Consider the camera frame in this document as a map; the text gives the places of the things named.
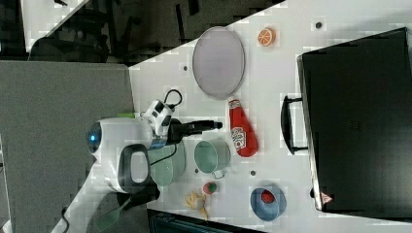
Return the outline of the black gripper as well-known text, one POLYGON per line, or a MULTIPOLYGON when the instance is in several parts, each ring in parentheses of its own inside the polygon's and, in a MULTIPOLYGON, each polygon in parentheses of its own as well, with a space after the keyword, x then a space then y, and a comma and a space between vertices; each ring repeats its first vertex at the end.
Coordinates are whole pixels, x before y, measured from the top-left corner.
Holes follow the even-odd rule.
POLYGON ((221 122, 214 120, 195 120, 183 124, 178 119, 172 118, 168 129, 166 144, 177 145, 185 136, 201 135, 204 131, 207 131, 207 129, 221 129, 222 127, 223 124, 221 122))

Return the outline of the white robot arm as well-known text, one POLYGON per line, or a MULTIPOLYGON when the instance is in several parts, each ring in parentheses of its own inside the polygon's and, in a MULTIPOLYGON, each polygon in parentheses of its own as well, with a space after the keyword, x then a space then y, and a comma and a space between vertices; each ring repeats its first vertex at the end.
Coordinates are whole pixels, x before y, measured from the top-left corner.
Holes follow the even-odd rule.
POLYGON ((97 193, 138 193, 150 180, 149 150, 177 145, 185 137, 222 127, 218 121, 182 123, 171 116, 159 125, 144 117, 101 119, 92 124, 86 138, 96 162, 85 186, 97 193))

